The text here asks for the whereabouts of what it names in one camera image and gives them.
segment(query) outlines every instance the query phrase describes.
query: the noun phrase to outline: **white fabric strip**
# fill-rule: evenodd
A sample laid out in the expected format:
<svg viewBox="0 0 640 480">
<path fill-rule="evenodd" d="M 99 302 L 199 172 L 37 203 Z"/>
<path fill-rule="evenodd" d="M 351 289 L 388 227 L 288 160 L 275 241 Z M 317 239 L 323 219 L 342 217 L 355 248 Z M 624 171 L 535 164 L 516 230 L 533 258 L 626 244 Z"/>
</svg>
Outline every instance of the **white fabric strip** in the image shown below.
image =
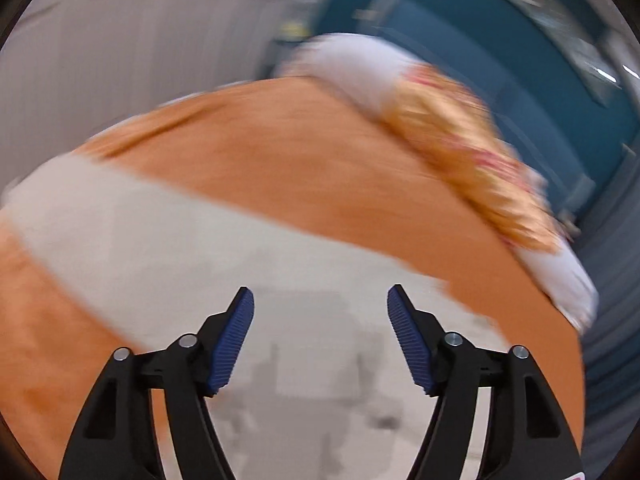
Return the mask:
<svg viewBox="0 0 640 480">
<path fill-rule="evenodd" d="M 195 332 L 240 286 L 252 289 L 254 323 L 231 384 L 213 400 L 242 480 L 406 477 L 434 401 L 413 384 L 387 319 L 395 283 L 446 330 L 484 348 L 509 347 L 443 283 L 395 259 L 82 156 L 49 161 L 7 199 L 31 254 L 94 314 L 149 349 Z M 465 479 L 475 478 L 482 452 L 482 396 Z"/>
</svg>

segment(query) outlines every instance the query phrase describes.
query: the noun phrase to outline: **teal wall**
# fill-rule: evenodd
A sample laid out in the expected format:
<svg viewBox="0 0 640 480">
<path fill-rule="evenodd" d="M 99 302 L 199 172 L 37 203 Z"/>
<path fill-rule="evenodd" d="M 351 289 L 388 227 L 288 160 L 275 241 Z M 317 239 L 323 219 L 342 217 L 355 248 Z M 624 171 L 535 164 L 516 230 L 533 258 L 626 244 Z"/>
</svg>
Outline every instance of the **teal wall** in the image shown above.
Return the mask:
<svg viewBox="0 0 640 480">
<path fill-rule="evenodd" d="M 316 31 L 353 32 L 353 11 L 370 1 L 332 0 Z M 615 92 L 607 107 L 597 104 L 560 51 L 506 0 L 413 1 L 462 30 L 510 70 L 564 131 L 602 190 L 622 160 L 622 142 L 631 142 L 640 130 L 625 92 Z M 561 1 L 594 38 L 604 31 L 585 0 Z"/>
</svg>

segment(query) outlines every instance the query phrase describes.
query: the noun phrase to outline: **mattress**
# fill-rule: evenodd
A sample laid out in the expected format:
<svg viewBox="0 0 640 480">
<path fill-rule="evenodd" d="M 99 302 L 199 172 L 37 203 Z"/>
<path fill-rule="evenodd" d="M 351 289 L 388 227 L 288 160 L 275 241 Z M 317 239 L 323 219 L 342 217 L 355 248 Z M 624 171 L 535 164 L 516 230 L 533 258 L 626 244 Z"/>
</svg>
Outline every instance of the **mattress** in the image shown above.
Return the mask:
<svg viewBox="0 0 640 480">
<path fill-rule="evenodd" d="M 414 151 L 309 78 L 194 96 L 43 165 L 7 193 L 0 270 L 0 411 L 48 478 L 111 352 L 164 348 L 241 285 L 254 327 L 210 403 L 239 478 L 407 475 L 434 404 L 386 320 L 394 283 L 478 346 L 527 346 L 582 437 L 574 329 Z"/>
</svg>

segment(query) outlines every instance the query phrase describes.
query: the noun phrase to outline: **orange blanket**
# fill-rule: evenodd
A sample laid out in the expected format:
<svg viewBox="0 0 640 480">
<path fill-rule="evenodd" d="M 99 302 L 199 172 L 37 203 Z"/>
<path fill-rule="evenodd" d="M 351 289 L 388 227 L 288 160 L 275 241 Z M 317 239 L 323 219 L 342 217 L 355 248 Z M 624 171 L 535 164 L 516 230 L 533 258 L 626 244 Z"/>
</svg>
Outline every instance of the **orange blanket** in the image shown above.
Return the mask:
<svg viewBox="0 0 640 480">
<path fill-rule="evenodd" d="M 531 349 L 580 442 L 584 395 L 574 329 L 414 151 L 314 81 L 269 80 L 192 98 L 77 152 L 444 280 L 457 300 Z M 55 478 L 84 396 L 124 341 L 65 295 L 6 221 L 0 270 L 0 384 L 8 385 L 0 388 L 0 411 L 36 465 Z"/>
</svg>

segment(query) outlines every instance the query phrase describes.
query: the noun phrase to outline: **pillow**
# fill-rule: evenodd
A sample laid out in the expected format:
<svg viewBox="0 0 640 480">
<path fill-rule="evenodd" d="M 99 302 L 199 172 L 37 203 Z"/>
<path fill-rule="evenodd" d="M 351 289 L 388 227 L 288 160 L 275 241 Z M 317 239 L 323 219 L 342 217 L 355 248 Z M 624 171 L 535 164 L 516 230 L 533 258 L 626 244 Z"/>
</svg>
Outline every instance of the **pillow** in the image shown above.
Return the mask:
<svg viewBox="0 0 640 480">
<path fill-rule="evenodd" d="M 579 332 L 591 325 L 598 295 L 556 228 L 544 178 L 500 139 L 475 94 L 403 49 L 359 34 L 313 38 L 277 73 L 314 76 L 385 122 L 498 231 Z"/>
</svg>

